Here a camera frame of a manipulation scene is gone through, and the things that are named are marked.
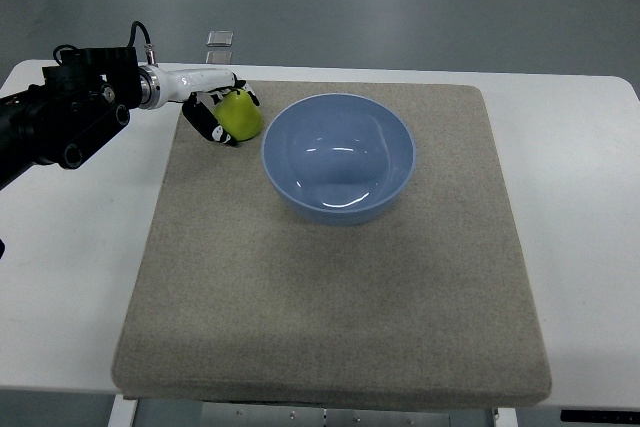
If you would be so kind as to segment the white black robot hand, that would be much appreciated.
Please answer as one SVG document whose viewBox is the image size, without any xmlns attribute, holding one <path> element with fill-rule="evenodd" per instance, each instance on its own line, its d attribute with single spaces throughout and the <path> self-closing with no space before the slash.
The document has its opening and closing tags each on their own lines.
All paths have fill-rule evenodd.
<svg viewBox="0 0 640 427">
<path fill-rule="evenodd" d="M 247 81 L 225 69 L 183 69 L 164 71 L 156 66 L 139 68 L 143 109 L 155 109 L 169 102 L 179 103 L 183 116 L 207 141 L 237 145 L 213 115 L 214 107 L 232 89 L 247 89 L 256 97 Z"/>
</svg>

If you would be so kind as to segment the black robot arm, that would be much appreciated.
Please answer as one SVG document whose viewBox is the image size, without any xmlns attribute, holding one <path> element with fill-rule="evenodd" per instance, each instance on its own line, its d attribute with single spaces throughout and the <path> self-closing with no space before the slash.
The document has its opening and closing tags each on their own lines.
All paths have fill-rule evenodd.
<svg viewBox="0 0 640 427">
<path fill-rule="evenodd" d="M 79 168 L 121 132 L 142 100 L 136 50 L 54 50 L 44 83 L 1 99 L 1 186 L 35 165 Z"/>
</svg>

